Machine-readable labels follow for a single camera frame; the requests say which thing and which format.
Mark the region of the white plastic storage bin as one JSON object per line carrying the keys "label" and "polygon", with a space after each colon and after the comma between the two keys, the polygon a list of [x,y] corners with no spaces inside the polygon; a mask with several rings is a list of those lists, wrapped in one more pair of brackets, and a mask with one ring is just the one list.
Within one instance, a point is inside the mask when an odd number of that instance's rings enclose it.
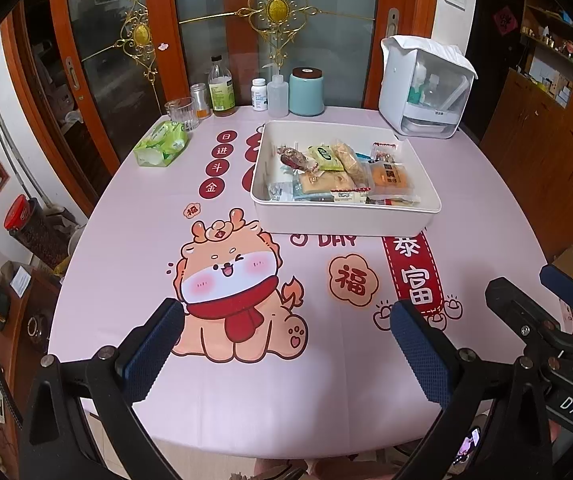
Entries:
{"label": "white plastic storage bin", "polygon": [[409,141],[334,122],[267,122],[251,196],[273,234],[413,236],[443,207]]}

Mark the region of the orange puffs clear bag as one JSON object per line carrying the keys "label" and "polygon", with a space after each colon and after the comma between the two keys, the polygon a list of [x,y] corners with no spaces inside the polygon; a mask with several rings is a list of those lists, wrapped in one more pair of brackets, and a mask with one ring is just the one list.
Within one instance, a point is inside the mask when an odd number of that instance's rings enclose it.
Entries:
{"label": "orange puffs clear bag", "polygon": [[405,200],[414,193],[407,169],[394,162],[372,162],[370,197],[373,200]]}

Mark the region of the small jar orange contents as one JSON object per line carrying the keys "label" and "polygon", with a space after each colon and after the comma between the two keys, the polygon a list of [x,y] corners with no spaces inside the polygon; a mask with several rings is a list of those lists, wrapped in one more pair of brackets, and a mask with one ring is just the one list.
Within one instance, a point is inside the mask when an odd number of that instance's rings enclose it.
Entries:
{"label": "small jar orange contents", "polygon": [[197,84],[192,84],[190,87],[191,99],[193,103],[193,110],[198,120],[208,118],[212,114],[212,109],[208,101],[208,90],[204,82],[198,82]]}

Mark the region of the green pineapple cake packet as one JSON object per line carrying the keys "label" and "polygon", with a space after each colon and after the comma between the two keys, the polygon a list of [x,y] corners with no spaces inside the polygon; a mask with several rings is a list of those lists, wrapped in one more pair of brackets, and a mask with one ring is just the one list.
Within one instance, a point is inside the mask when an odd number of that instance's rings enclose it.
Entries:
{"label": "green pineapple cake packet", "polygon": [[309,156],[322,171],[343,171],[344,165],[327,144],[315,144],[308,148]]}

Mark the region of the clear glass cup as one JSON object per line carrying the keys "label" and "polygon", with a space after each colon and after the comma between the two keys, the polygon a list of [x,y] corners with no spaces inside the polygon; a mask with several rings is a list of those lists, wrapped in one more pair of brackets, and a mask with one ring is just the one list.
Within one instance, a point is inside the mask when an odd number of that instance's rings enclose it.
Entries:
{"label": "clear glass cup", "polygon": [[190,132],[198,128],[200,121],[196,116],[193,100],[180,98],[165,103],[169,119],[181,125],[184,131]]}

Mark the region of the white pill bottle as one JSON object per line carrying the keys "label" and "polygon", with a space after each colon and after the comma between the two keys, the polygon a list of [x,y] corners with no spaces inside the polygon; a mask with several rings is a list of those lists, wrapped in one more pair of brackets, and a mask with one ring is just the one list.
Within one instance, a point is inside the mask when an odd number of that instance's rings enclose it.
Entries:
{"label": "white pill bottle", "polygon": [[268,89],[265,78],[258,77],[252,80],[251,97],[253,110],[256,112],[268,110]]}

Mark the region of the green label glass bottle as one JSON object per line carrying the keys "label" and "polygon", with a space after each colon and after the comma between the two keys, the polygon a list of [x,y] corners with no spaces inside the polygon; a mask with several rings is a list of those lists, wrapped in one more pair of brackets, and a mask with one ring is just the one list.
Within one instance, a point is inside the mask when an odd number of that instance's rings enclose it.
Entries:
{"label": "green label glass bottle", "polygon": [[208,89],[213,113],[216,116],[231,115],[236,111],[236,95],[233,78],[221,55],[212,57],[208,74]]}

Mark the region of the light blue canister brown lid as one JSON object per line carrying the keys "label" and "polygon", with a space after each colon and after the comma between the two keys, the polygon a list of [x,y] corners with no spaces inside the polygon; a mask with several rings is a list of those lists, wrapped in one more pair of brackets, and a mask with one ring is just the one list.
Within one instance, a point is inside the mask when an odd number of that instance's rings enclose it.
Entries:
{"label": "light blue canister brown lid", "polygon": [[298,116],[324,112],[323,73],[315,67],[295,67],[288,79],[289,111]]}

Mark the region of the white squeeze bottle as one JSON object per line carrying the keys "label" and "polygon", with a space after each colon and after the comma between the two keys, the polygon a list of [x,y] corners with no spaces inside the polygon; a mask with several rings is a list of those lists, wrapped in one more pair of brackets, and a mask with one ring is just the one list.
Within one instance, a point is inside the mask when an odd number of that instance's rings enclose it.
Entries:
{"label": "white squeeze bottle", "polygon": [[288,115],[288,82],[280,72],[280,67],[271,62],[264,65],[270,70],[271,79],[267,84],[268,113],[273,118]]}

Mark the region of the red white wafer packet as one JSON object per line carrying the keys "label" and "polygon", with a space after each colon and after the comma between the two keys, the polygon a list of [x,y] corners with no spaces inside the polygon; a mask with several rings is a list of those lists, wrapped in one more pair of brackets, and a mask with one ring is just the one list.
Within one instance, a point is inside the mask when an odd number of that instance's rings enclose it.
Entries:
{"label": "red white wafer packet", "polygon": [[352,190],[333,190],[331,192],[334,203],[365,204],[369,199],[371,188],[353,188]]}

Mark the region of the brown wooden cabinet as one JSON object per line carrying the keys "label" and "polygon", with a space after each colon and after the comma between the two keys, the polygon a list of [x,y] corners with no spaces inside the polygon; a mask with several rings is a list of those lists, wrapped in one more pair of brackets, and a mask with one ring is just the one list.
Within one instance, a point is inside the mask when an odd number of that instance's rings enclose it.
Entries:
{"label": "brown wooden cabinet", "polygon": [[573,88],[562,106],[510,70],[480,148],[544,255],[552,260],[573,246]]}

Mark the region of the round beige cookie packet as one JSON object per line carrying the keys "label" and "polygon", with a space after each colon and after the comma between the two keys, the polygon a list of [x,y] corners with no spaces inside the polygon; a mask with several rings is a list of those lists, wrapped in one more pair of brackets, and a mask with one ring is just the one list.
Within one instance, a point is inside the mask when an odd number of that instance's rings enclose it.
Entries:
{"label": "round beige cookie packet", "polygon": [[335,142],[331,148],[344,165],[341,176],[335,178],[336,189],[371,188],[372,179],[367,163],[359,159],[356,152],[344,142]]}

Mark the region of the red lid dark jar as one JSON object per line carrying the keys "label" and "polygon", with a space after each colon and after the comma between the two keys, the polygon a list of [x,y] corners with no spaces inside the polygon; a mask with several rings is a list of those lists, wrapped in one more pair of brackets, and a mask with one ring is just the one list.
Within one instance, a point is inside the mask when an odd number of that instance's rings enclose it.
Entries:
{"label": "red lid dark jar", "polygon": [[64,238],[55,231],[36,198],[17,196],[3,221],[8,233],[54,270],[68,256]]}

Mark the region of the brown nut snack packet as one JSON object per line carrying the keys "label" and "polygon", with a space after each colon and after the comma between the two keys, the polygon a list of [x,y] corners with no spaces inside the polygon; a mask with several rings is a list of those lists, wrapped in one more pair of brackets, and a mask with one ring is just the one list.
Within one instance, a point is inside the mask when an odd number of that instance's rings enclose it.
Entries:
{"label": "brown nut snack packet", "polygon": [[319,165],[312,158],[307,157],[296,148],[282,145],[277,148],[277,154],[282,164],[293,170],[315,172],[319,169]]}

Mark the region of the green tissue pack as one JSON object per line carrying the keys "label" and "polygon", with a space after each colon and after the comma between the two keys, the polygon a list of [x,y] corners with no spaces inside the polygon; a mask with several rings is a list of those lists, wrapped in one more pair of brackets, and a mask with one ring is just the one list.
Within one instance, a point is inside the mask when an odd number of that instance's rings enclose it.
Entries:
{"label": "green tissue pack", "polygon": [[180,122],[161,122],[134,147],[134,157],[141,167],[167,167],[187,147],[189,137]]}

